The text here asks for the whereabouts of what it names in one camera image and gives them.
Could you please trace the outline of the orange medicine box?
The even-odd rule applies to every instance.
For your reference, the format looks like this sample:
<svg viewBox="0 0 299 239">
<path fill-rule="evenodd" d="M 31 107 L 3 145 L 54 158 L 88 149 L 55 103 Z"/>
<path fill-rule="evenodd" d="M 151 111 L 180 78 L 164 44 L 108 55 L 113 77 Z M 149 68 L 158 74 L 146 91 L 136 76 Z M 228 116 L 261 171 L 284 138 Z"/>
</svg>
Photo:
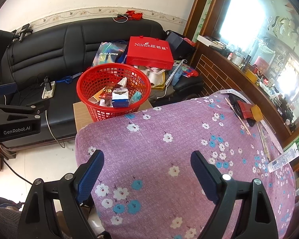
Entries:
<svg viewBox="0 0 299 239">
<path fill-rule="evenodd" d="M 105 89 L 103 88 L 100 91 L 98 91 L 96 94 L 91 96 L 89 98 L 89 102 L 93 103 L 93 104 L 97 104 L 97 103 L 100 103 L 101 100 L 106 100 L 106 93 L 104 90 Z"/>
</svg>

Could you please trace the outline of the red snack bag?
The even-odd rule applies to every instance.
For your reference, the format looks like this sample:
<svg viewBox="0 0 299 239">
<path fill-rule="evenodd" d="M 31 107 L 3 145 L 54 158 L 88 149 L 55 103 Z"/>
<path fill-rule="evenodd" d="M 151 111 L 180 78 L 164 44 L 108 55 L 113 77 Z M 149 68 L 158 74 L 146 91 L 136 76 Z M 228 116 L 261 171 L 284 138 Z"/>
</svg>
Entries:
<svg viewBox="0 0 299 239">
<path fill-rule="evenodd" d="M 112 82 L 108 83 L 102 90 L 99 98 L 104 99 L 104 100 L 111 99 L 112 92 L 115 89 L 115 86 L 116 86 L 115 83 L 112 83 Z"/>
</svg>

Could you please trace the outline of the white blue medicine carton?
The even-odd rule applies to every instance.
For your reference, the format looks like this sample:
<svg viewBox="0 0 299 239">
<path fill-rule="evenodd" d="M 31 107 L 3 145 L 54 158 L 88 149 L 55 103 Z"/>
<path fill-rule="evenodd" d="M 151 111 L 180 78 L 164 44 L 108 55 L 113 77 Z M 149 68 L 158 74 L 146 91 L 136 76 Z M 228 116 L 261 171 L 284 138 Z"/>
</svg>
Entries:
<svg viewBox="0 0 299 239">
<path fill-rule="evenodd" d="M 127 88 L 115 88 L 113 90 L 112 105 L 114 108 L 129 106 L 129 92 Z"/>
</svg>

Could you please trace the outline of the black leather sofa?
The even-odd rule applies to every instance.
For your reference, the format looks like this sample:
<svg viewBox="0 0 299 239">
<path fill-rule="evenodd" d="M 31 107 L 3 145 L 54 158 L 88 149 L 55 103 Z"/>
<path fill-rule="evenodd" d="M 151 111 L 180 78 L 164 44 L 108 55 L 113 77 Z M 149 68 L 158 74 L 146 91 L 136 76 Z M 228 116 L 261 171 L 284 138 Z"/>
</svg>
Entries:
<svg viewBox="0 0 299 239">
<path fill-rule="evenodd" d="M 56 87 L 48 110 L 41 114 L 40 133 L 6 141 L 3 148 L 18 151 L 75 137 L 78 74 L 92 65 L 101 43 L 128 43 L 132 36 L 164 40 L 167 34 L 152 20 L 116 23 L 97 18 L 49 27 L 11 43 L 1 60 L 0 84 L 16 83 L 18 89 L 0 98 L 2 103 L 26 106 L 38 101 L 44 79 L 54 81 Z"/>
</svg>

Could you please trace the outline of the cardboard box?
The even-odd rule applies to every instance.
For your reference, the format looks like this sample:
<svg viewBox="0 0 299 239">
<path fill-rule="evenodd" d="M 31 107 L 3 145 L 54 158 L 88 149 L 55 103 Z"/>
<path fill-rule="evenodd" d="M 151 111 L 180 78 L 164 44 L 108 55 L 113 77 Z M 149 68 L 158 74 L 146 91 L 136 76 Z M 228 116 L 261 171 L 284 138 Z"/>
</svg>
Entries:
<svg viewBox="0 0 299 239">
<path fill-rule="evenodd" d="M 148 100 L 146 100 L 138 109 L 138 112 L 146 113 L 148 109 L 152 109 L 153 106 Z M 73 112 L 75 119 L 75 126 L 77 133 L 82 129 L 93 123 L 92 117 L 87 109 L 87 106 L 83 102 L 73 104 Z"/>
</svg>

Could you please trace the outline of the purple floral tablecloth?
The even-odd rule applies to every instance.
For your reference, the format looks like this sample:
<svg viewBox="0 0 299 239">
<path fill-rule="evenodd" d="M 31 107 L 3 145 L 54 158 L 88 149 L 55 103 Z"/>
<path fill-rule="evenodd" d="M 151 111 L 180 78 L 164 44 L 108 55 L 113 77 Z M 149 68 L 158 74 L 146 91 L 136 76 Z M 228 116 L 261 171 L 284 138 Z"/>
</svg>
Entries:
<svg viewBox="0 0 299 239">
<path fill-rule="evenodd" d="M 95 151 L 104 153 L 92 197 L 112 238 L 199 236 L 214 204 L 192 170 L 196 150 L 220 173 L 261 179 L 283 238 L 294 210 L 294 174 L 290 165 L 269 172 L 281 147 L 274 136 L 263 143 L 262 128 L 243 125 L 228 95 L 216 92 L 91 123 L 77 133 L 75 154 L 82 164 Z"/>
</svg>

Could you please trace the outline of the white lotion tube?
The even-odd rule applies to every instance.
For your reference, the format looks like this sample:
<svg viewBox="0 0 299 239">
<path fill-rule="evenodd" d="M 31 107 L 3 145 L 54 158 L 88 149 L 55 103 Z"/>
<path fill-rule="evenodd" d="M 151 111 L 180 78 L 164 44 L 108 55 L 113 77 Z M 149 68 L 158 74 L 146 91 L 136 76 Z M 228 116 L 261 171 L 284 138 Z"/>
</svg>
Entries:
<svg viewBox="0 0 299 239">
<path fill-rule="evenodd" d="M 294 142 L 291 147 L 288 148 L 284 153 L 278 156 L 276 159 L 271 161 L 267 168 L 270 173 L 277 171 L 279 168 L 282 168 L 286 164 L 289 164 L 291 161 L 299 157 L 299 149 L 297 144 Z"/>
</svg>

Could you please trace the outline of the red mesh basket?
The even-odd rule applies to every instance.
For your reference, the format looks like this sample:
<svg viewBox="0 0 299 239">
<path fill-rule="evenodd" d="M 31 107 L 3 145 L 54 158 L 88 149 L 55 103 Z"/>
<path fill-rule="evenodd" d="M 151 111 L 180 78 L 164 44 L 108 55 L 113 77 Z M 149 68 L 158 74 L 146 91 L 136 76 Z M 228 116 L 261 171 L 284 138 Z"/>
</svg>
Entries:
<svg viewBox="0 0 299 239">
<path fill-rule="evenodd" d="M 93 66 L 77 82 L 78 97 L 94 122 L 136 112 L 150 91 L 143 72 L 119 63 Z"/>
</svg>

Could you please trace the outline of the holographic shopping bag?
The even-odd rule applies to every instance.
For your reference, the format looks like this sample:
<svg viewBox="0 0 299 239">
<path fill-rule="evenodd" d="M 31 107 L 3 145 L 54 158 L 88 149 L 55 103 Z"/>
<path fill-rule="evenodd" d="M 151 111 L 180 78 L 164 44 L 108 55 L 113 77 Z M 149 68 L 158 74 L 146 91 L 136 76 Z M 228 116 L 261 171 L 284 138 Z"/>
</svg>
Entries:
<svg viewBox="0 0 299 239">
<path fill-rule="evenodd" d="M 126 62 L 127 47 L 128 43 L 122 40 L 119 42 L 102 42 L 94 56 L 92 66 Z"/>
</svg>

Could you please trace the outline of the yellow plastic container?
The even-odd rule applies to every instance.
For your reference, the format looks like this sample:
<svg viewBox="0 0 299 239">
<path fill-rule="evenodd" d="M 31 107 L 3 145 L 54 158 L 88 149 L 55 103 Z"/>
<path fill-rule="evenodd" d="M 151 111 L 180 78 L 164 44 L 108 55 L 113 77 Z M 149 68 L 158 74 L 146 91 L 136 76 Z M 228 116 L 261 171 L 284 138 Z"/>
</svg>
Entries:
<svg viewBox="0 0 299 239">
<path fill-rule="evenodd" d="M 263 114 L 258 105 L 254 105 L 251 107 L 251 113 L 252 113 L 252 118 L 255 121 L 259 122 L 259 121 L 263 120 Z"/>
</svg>

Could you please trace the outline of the dark red wallet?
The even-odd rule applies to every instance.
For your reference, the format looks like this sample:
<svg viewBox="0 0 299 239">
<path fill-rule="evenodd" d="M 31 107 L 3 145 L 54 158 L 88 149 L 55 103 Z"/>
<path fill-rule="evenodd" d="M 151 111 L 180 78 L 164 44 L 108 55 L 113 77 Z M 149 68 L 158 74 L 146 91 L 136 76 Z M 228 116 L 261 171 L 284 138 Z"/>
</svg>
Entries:
<svg viewBox="0 0 299 239">
<path fill-rule="evenodd" d="M 245 103 L 243 101 L 237 101 L 235 108 L 238 111 L 238 114 L 243 119 L 253 119 L 253 114 L 251 111 L 252 105 Z"/>
</svg>

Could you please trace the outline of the yellow box with rolls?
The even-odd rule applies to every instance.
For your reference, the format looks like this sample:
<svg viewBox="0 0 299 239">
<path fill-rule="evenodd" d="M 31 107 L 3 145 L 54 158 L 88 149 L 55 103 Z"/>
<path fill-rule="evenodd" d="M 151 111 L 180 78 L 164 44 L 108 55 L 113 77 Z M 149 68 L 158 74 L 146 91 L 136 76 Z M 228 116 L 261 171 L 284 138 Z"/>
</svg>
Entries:
<svg viewBox="0 0 299 239">
<path fill-rule="evenodd" d="M 163 89 L 165 87 L 164 69 L 149 68 L 145 66 L 139 66 L 138 69 L 148 77 L 151 88 Z"/>
</svg>

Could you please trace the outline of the red paper shopping bag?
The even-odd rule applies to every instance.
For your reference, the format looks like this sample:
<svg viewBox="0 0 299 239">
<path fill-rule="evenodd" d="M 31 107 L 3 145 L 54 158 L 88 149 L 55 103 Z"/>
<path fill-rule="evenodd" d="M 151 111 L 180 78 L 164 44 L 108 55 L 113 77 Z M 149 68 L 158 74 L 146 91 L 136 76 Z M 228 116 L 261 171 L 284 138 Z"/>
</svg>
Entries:
<svg viewBox="0 0 299 239">
<path fill-rule="evenodd" d="M 144 36 L 131 36 L 126 64 L 171 70 L 174 59 L 167 41 Z"/>
</svg>

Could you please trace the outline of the wooden counter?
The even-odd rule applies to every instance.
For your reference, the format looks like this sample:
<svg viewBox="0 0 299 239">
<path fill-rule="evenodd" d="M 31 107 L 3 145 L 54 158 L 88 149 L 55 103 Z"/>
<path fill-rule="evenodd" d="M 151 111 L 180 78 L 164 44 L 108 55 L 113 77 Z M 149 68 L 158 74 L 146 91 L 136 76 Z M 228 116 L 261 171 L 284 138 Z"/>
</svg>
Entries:
<svg viewBox="0 0 299 239">
<path fill-rule="evenodd" d="M 242 92 L 250 101 L 260 107 L 265 120 L 275 132 L 278 141 L 282 147 L 285 147 L 291 132 L 285 126 L 281 115 L 270 99 L 226 57 L 201 42 L 197 42 L 196 47 L 197 50 L 191 61 L 191 66 L 203 78 L 203 90 L 200 94 L 209 96 L 218 90 L 228 88 Z"/>
</svg>

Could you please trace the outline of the metal pot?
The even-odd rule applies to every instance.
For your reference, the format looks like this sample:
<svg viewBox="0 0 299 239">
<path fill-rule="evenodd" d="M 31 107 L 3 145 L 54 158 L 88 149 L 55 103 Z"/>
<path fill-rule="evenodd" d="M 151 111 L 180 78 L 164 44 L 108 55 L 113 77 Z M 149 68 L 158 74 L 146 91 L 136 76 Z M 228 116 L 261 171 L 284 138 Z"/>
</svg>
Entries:
<svg viewBox="0 0 299 239">
<path fill-rule="evenodd" d="M 231 62 L 233 64 L 235 64 L 236 66 L 240 66 L 242 64 L 243 60 L 244 59 L 242 57 L 240 57 L 239 55 L 236 55 L 235 53 L 232 54 Z"/>
</svg>

